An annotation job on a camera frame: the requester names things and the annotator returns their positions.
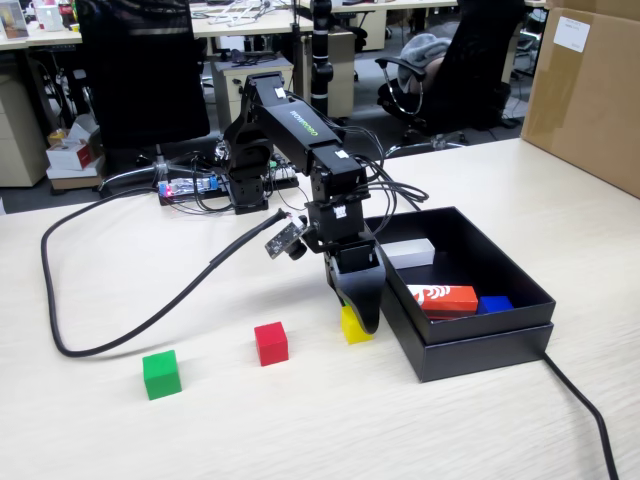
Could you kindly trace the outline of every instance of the wooden table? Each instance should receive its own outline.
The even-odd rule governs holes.
[[[605,416],[621,478],[638,478],[640,201],[520,140],[387,165],[431,194],[425,208],[457,206],[557,300],[548,352]],[[270,203],[198,217],[140,196],[62,227],[50,260],[65,341],[89,348],[138,325],[286,208],[277,194]],[[385,206],[376,192],[365,211]],[[3,478],[606,477],[591,415],[542,362],[419,384],[384,319],[373,341],[347,346],[322,259],[264,251],[282,225],[134,341],[99,358],[61,356],[39,245],[78,208],[0,217]],[[253,327],[277,321],[291,358],[261,368]],[[142,357],[169,349],[184,391],[149,402]]]

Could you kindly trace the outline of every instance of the yellow cube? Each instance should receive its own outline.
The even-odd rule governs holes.
[[[344,337],[347,339],[347,343],[349,345],[373,340],[373,335],[369,335],[362,330],[362,327],[356,318],[356,314],[349,305],[342,307],[340,317],[340,326],[342,327],[342,332],[344,333]]]

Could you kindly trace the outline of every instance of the black power cord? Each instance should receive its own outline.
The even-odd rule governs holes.
[[[153,315],[144,323],[140,324],[138,327],[131,330],[129,333],[126,333],[111,342],[105,343],[104,345],[100,345],[99,347],[89,348],[87,350],[69,350],[65,346],[64,342],[62,341],[62,337],[60,336],[60,329],[58,327],[55,294],[53,291],[53,281],[51,280],[51,271],[49,270],[49,255],[47,252],[47,241],[49,240],[49,237],[53,232],[55,232],[58,229],[58,227],[64,225],[69,220],[72,220],[82,215],[83,213],[88,212],[89,210],[93,210],[94,208],[104,205],[105,203],[111,202],[116,198],[124,197],[132,193],[148,193],[148,192],[157,193],[157,190],[155,188],[150,188],[150,187],[134,188],[126,192],[118,193],[109,198],[105,198],[104,200],[100,200],[96,203],[89,205],[88,207],[82,208],[77,212],[74,212],[71,215],[64,217],[61,220],[58,220],[51,227],[49,227],[49,229],[42,236],[42,241],[40,243],[40,254],[42,256],[42,269],[44,271],[44,280],[47,287],[47,300],[49,303],[49,319],[51,322],[51,333],[53,335],[53,341],[56,345],[56,348],[63,355],[67,357],[72,357],[72,358],[90,357],[92,355],[97,355],[99,353],[106,352],[107,350],[111,350],[112,348],[115,348],[119,345],[122,345],[125,342],[128,342],[135,336],[144,332],[147,328],[151,327],[154,323],[156,323],[158,320],[164,317],[171,310],[173,310],[173,308],[176,305],[178,305],[182,300],[184,300],[185,297],[189,295],[205,278],[207,278],[207,276],[213,270],[215,270],[222,262],[224,262],[231,255],[233,255],[240,247],[242,247],[251,239],[256,237],[263,230],[266,230],[267,228],[271,227],[278,221],[287,218],[287,214],[279,209],[275,215],[269,217],[267,220],[257,225],[256,227],[252,228],[244,235],[242,235],[240,238],[238,238],[236,241],[230,244],[227,248],[225,248],[222,252],[220,252],[213,260],[211,260],[211,262],[209,262],[209,265],[207,265],[207,267],[200,273],[200,275],[198,275],[189,285],[187,285],[187,287],[184,290],[182,290],[173,300],[171,300],[168,304],[162,307],[155,315]]]
[[[553,362],[553,360],[551,360],[549,355],[544,353],[542,359],[547,362],[547,365],[549,365],[549,368],[551,368],[553,373],[555,373],[560,381],[562,381],[562,383],[564,383],[564,385],[569,389],[569,391],[573,393],[585,407],[587,407],[587,410],[589,410],[591,412],[591,415],[593,415],[593,418],[595,418],[596,424],[598,425],[598,431],[600,432],[600,442],[602,443],[602,451],[604,453],[605,463],[607,464],[609,479],[618,480],[618,471],[616,470],[616,463],[613,458],[613,452],[611,451],[609,433],[607,432],[607,425],[604,423],[602,414],[598,411],[595,405],[591,403],[589,399],[585,397],[573,383],[571,383],[571,380],[569,380],[567,376],[562,373],[562,370],[560,370],[558,366]]]

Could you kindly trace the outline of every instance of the circuit board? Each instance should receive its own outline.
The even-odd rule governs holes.
[[[297,218],[294,218],[289,225],[269,240],[264,247],[267,249],[269,256],[274,259],[298,240],[306,230],[306,225]]]

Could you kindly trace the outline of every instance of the desk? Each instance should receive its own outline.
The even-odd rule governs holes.
[[[543,8],[547,2],[545,0],[525,0],[528,7]],[[310,8],[311,0],[301,0],[303,7]],[[435,8],[435,7],[456,7],[456,0],[394,0],[385,3],[359,3],[357,5],[342,5],[331,7],[331,13],[347,12],[377,12],[380,10],[405,10],[411,8]]]
[[[233,35],[268,35],[273,33],[286,33],[291,31],[293,14],[291,10],[274,10],[261,17],[257,22],[245,23],[229,27],[224,23],[209,24],[207,19],[194,19],[193,33],[196,37],[210,38]],[[77,32],[62,30],[59,32],[46,32],[39,28],[33,28],[30,24],[29,37],[22,40],[0,40],[0,50],[20,50],[29,47],[47,45],[70,45],[82,43],[82,36]],[[306,18],[300,19],[300,31],[313,31],[313,22]]]
[[[387,165],[431,194],[428,208],[460,208],[557,300],[548,352],[605,416],[621,478],[637,478],[640,201],[520,140]],[[308,179],[301,185],[309,192]],[[367,215],[383,213],[379,193]],[[282,195],[302,204],[297,191]],[[148,318],[232,239],[284,208],[278,195],[270,203],[270,212],[211,218],[143,196],[62,227],[50,261],[69,346],[95,346]],[[384,319],[372,342],[347,346],[322,259],[266,255],[278,227],[109,358],[62,357],[39,245],[78,208],[0,217],[6,478],[606,477],[591,415],[542,362],[418,384]],[[261,368],[253,327],[276,321],[291,359]],[[149,402],[141,357],[169,349],[184,391]]]
[[[311,0],[301,0],[303,7],[310,8]],[[542,8],[546,6],[545,0],[525,0],[528,7]],[[413,8],[434,8],[434,7],[455,7],[458,5],[456,0],[394,0],[385,3],[359,3],[357,5],[342,5],[340,7],[331,7],[331,13],[364,13],[368,16],[364,19],[362,28],[367,30],[367,45],[365,50],[380,50],[384,48],[384,30],[386,26],[387,10],[405,10]],[[352,25],[360,26],[363,21],[362,15],[354,20]]]

